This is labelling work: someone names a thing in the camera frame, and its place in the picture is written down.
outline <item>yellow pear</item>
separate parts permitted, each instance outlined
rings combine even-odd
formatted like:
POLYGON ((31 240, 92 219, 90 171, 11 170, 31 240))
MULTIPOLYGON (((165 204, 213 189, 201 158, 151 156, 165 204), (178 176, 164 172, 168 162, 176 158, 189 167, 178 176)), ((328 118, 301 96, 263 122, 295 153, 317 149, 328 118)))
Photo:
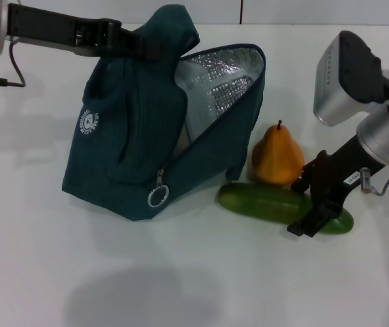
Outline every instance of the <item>yellow pear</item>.
POLYGON ((268 128, 264 137, 255 145, 252 164, 259 181, 287 186, 302 173, 305 157, 288 128, 279 121, 277 125, 268 128))

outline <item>white wall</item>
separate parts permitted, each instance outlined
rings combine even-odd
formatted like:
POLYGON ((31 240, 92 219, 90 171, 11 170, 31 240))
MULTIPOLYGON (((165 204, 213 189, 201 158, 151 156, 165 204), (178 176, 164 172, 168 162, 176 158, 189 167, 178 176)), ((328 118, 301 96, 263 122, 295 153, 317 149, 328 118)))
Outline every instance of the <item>white wall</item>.
POLYGON ((112 18, 124 23, 146 22, 155 10, 169 3, 187 7, 195 23, 238 24, 240 21, 240 0, 22 0, 29 7, 84 18, 112 18))
POLYGON ((389 25, 389 1, 244 0, 243 23, 389 25))

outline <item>green cucumber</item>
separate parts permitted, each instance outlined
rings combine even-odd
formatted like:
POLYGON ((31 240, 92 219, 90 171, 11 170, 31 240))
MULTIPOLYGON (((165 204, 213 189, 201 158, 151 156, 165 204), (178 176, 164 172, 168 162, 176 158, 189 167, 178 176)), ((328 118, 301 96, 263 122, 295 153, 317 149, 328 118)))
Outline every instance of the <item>green cucumber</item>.
MULTIPOLYGON (((269 185, 231 183, 219 190, 220 205, 234 213, 289 225, 311 210, 307 194, 269 185)), ((352 230, 354 220, 345 209, 320 231, 323 234, 345 234, 352 230)))

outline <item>teal insulated bag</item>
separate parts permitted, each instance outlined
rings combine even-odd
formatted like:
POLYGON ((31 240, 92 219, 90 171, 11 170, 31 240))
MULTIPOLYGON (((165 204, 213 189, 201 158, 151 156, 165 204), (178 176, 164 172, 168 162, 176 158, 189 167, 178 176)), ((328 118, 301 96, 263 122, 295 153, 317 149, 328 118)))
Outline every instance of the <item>teal insulated bag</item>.
POLYGON ((160 8, 134 33, 159 52, 153 60, 100 59, 84 90, 63 191, 141 220, 221 172, 239 178, 265 57, 252 44, 182 57, 199 37, 181 5, 160 8))

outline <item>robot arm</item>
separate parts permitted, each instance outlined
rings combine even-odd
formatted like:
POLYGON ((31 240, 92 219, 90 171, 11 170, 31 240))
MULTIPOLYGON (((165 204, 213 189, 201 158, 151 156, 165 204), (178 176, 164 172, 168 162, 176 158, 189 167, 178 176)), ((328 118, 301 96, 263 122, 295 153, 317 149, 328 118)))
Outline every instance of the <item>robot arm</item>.
POLYGON ((389 166, 389 71, 357 35, 342 31, 317 66, 314 114, 333 126, 358 112, 369 115, 356 135, 337 152, 322 151, 308 163, 292 189, 310 188, 313 208, 288 231, 314 236, 343 210, 348 194, 361 184, 363 193, 382 196, 371 186, 371 175, 389 166))
MULTIPOLYGON (((0 0, 0 55, 5 37, 18 37, 22 43, 71 51, 87 57, 134 57, 155 60, 160 45, 138 33, 121 28, 111 19, 84 19, 48 12, 0 0)), ((13 64, 12 46, 10 56, 13 64)), ((0 86, 8 86, 0 78, 0 86)))

